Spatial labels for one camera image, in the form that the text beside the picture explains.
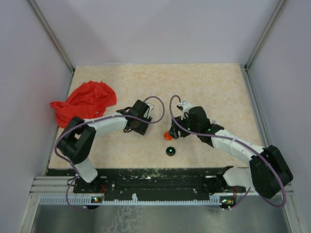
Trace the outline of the orange earbud charging case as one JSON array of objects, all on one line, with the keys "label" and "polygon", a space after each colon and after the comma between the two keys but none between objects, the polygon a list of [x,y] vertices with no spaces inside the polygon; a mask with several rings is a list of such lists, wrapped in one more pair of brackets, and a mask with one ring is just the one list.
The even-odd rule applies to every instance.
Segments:
[{"label": "orange earbud charging case", "polygon": [[165,140],[172,140],[173,139],[173,137],[169,134],[169,132],[164,133],[164,138],[165,138]]}]

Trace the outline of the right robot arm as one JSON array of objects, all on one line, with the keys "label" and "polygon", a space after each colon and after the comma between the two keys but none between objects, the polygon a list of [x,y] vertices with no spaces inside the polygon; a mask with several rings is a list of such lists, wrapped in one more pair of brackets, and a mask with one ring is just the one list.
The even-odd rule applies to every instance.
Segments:
[{"label": "right robot arm", "polygon": [[280,150],[248,143],[227,131],[224,127],[211,123],[201,106],[193,106],[184,101],[177,105],[182,112],[172,118],[169,135],[174,139],[192,134],[209,146],[227,152],[242,161],[245,167],[230,167],[217,180],[218,188],[228,192],[234,186],[255,189],[262,197],[271,199],[282,187],[293,179]]}]

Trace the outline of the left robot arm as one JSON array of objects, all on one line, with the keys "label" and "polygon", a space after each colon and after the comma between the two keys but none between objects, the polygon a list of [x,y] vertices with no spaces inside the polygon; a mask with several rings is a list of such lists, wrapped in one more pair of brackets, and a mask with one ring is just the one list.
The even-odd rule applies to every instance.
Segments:
[{"label": "left robot arm", "polygon": [[145,135],[152,120],[150,113],[154,106],[137,100],[132,107],[118,110],[102,118],[81,119],[74,117],[56,142],[56,151],[60,151],[73,164],[77,174],[84,180],[84,187],[94,193],[101,187],[98,171],[95,169],[89,153],[93,141],[108,133],[134,131]]}]

